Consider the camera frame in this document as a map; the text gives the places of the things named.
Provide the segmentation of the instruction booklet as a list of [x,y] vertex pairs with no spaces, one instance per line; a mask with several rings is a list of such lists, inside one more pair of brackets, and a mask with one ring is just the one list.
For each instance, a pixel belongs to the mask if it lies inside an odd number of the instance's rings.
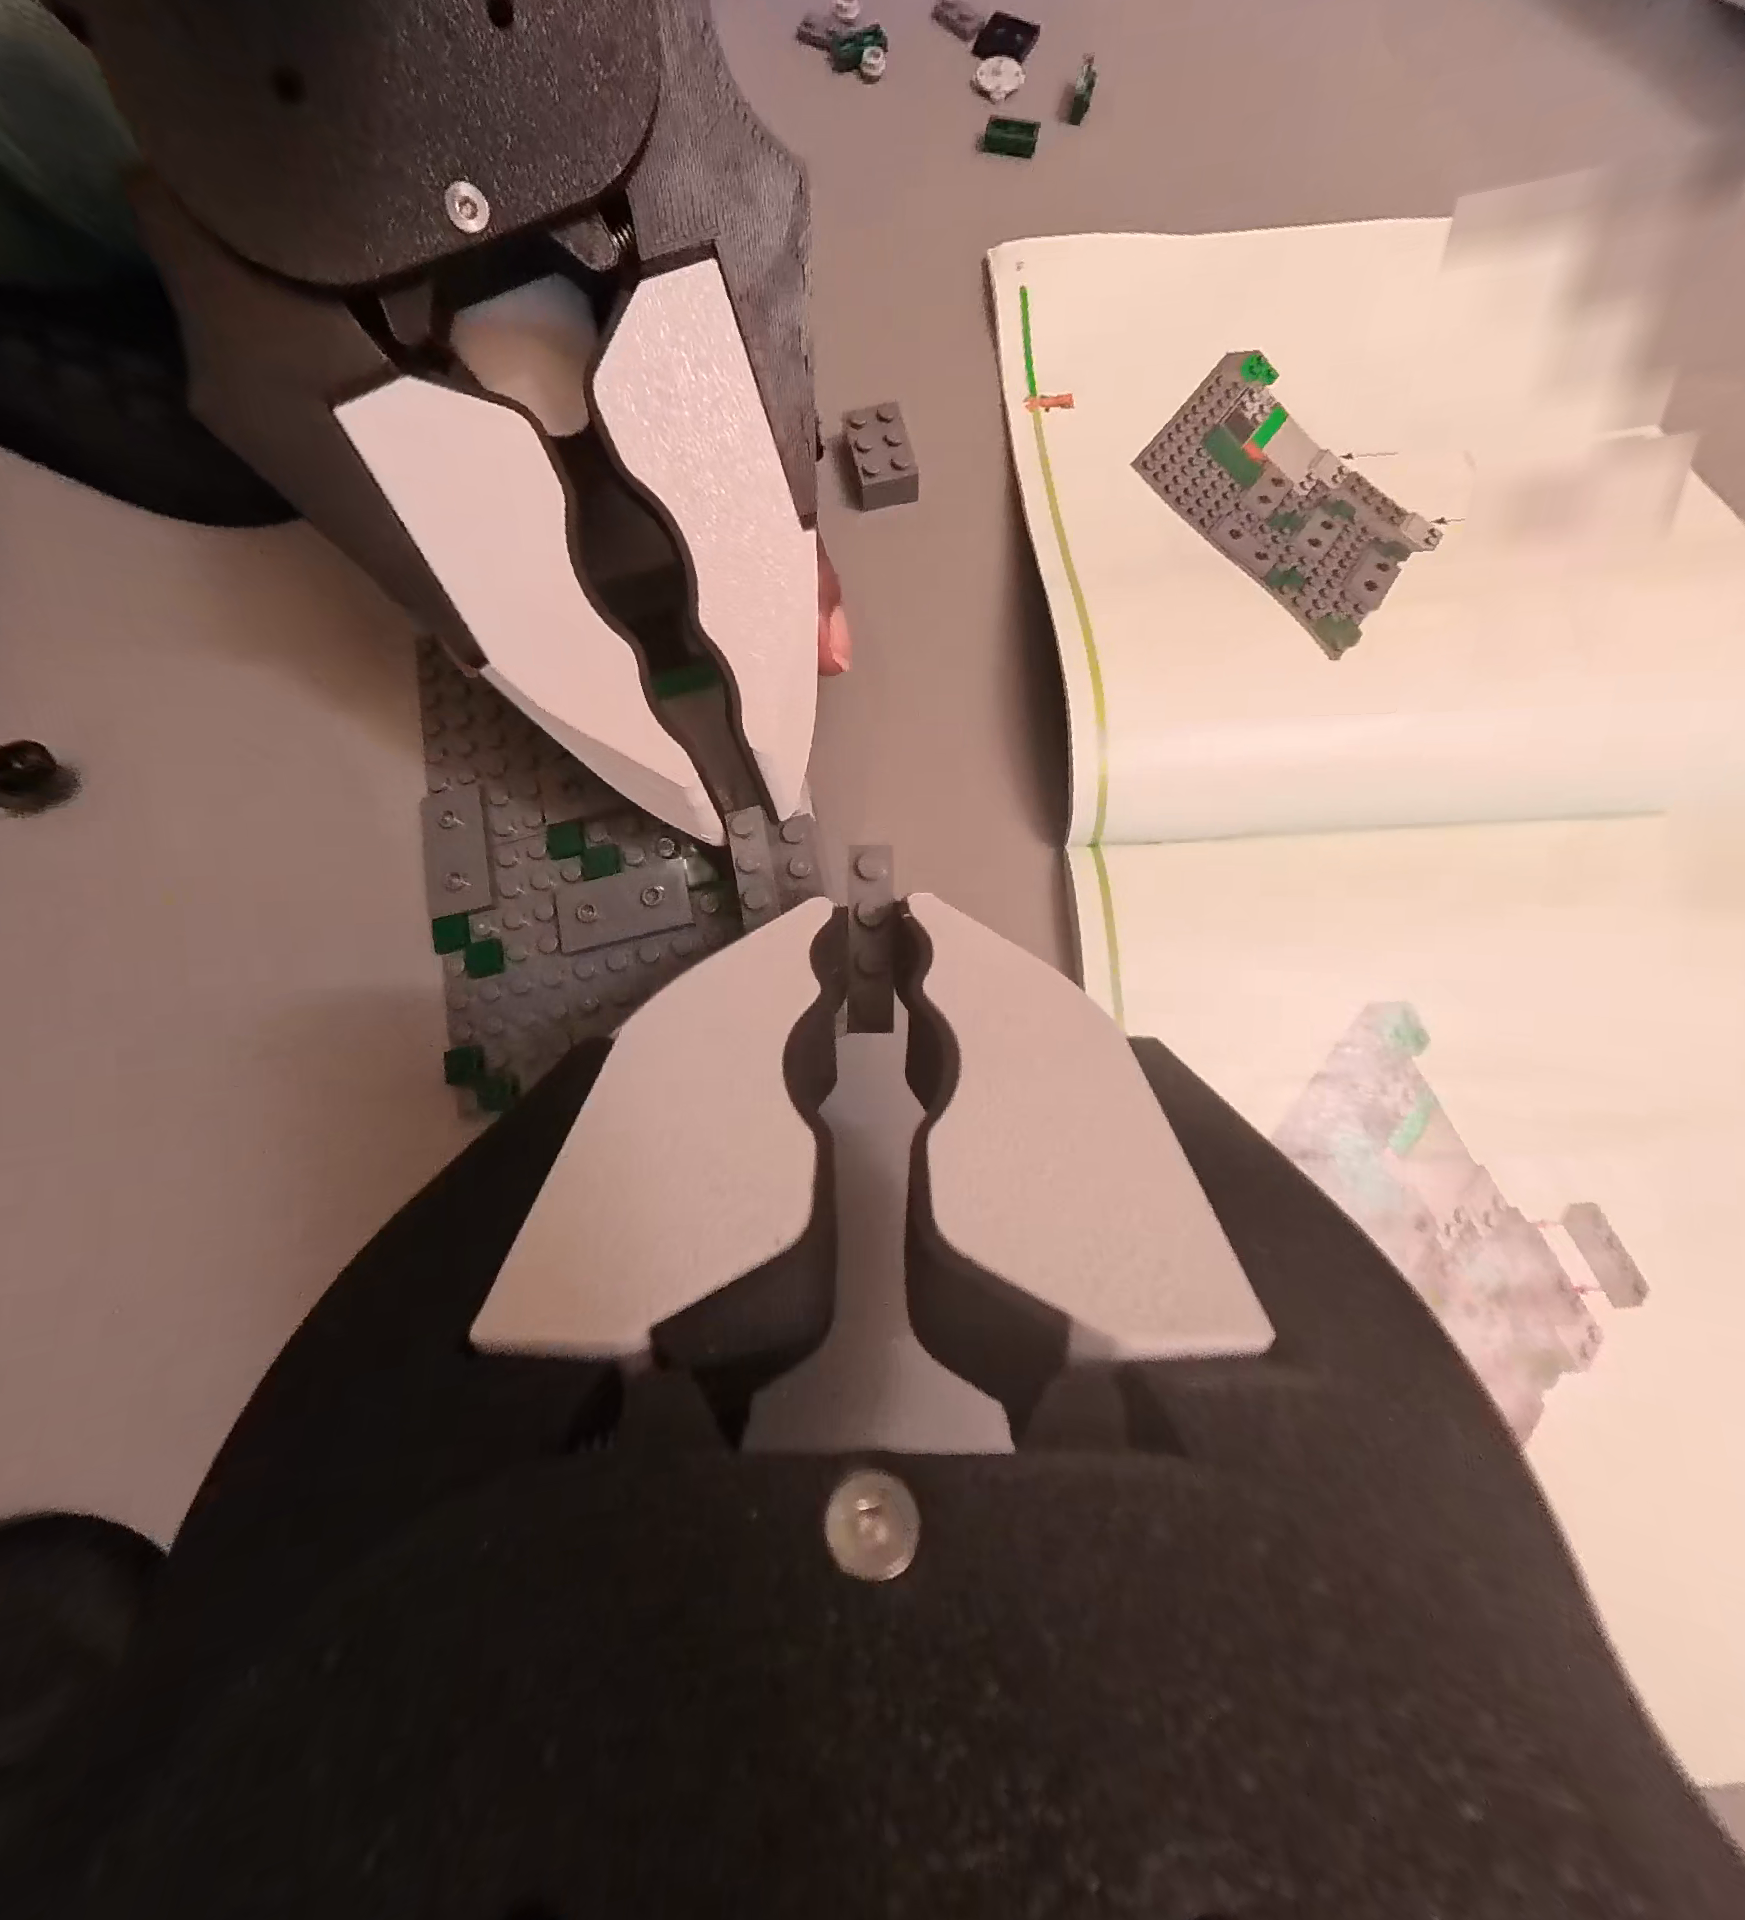
[[1680,1758],[1745,1784],[1745,518],[1687,209],[985,263],[1085,988],[1404,1272]]

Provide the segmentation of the blue grey brick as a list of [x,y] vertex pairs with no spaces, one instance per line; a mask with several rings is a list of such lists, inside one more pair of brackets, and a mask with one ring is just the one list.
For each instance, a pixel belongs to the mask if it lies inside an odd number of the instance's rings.
[[840,419],[838,450],[860,513],[905,509],[918,501],[918,457],[900,402],[848,409]]

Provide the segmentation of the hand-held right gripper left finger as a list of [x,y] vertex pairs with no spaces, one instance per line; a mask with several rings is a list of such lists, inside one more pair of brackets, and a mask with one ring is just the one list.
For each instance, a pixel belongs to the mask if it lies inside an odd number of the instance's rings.
[[606,1371],[637,1423],[738,1452],[837,1319],[837,907],[814,899],[620,1026],[469,1330]]

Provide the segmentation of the small dark brick piece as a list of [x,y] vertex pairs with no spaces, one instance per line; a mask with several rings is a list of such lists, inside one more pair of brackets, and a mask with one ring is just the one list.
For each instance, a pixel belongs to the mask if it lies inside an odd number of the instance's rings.
[[862,2],[824,2],[809,8],[795,28],[799,44],[822,53],[837,74],[865,85],[885,79],[889,36],[865,15]]

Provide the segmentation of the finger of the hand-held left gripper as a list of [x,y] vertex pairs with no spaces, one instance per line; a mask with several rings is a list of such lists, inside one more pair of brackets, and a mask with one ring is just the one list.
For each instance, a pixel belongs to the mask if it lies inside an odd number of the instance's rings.
[[632,642],[583,585],[571,499],[517,402],[399,375],[334,419],[444,593],[478,674],[614,793],[709,847],[721,813],[658,722]]
[[817,537],[795,506],[714,259],[649,272],[625,296],[593,366],[593,416],[680,549],[696,630],[785,818],[807,796],[817,718]]

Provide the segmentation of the person's left forearm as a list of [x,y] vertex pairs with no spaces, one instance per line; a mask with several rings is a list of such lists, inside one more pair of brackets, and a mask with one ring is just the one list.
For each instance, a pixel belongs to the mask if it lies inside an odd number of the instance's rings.
[[152,277],[124,197],[133,136],[87,44],[88,6],[0,2],[0,285]]

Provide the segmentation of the grey brick baseplate build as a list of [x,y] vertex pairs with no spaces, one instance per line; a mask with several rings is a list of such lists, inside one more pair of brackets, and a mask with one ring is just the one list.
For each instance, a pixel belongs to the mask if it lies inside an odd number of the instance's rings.
[[508,1110],[577,1044],[827,890],[809,813],[733,855],[637,809],[443,647],[417,647],[418,845],[443,971],[444,1087]]

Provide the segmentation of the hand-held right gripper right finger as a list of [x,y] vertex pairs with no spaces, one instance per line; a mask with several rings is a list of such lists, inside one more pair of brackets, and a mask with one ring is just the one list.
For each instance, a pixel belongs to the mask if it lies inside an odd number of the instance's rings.
[[1266,1357],[1268,1311],[1132,1044],[1083,988],[936,895],[902,905],[909,1324],[1011,1444],[1085,1377]]

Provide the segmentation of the dark grey small brick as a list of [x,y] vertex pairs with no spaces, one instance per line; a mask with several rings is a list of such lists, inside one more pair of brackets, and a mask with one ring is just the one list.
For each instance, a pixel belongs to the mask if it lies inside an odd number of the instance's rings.
[[842,1032],[887,1037],[894,1022],[893,855],[887,845],[847,851],[847,994]]

